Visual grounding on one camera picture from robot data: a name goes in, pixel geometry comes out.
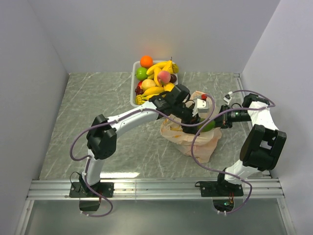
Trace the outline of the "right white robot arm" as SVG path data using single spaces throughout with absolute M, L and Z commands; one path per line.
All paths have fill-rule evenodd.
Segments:
M 227 104 L 221 106 L 221 116 L 213 121 L 215 127 L 227 129 L 235 122 L 250 121 L 252 129 L 241 148 L 239 160 L 219 173 L 216 181 L 199 182 L 202 197 L 243 196 L 242 179 L 275 168 L 287 134 L 274 124 L 271 107 L 268 99 L 252 93 L 244 97 L 242 110 L 233 111 Z

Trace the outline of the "fake pink peach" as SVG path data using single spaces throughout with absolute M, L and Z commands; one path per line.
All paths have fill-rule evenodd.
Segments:
M 170 82 L 171 74 L 168 71 L 160 71 L 157 75 L 157 80 L 161 85 L 165 85 Z

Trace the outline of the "translucent orange plastic bag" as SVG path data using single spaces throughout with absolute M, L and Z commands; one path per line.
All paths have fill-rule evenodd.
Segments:
M 208 132 L 201 132 L 195 143 L 192 144 L 194 135 L 184 133 L 180 125 L 168 119 L 161 124 L 160 133 L 183 155 L 191 156 L 191 153 L 194 153 L 195 158 L 200 163 L 209 162 L 218 141 L 222 137 L 220 128 L 214 128 Z

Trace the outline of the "fake green lime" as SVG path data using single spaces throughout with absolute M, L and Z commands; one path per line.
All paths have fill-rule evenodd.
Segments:
M 202 126 L 203 126 L 203 124 L 199 125 L 199 126 L 198 126 L 198 129 L 201 129 Z M 206 125 L 204 126 L 204 128 L 201 130 L 201 132 L 208 132 L 208 131 L 211 131 L 211 130 L 214 129 L 214 128 L 215 128 L 215 121 L 212 120 L 211 122 L 209 122 L 208 124 L 206 124 Z

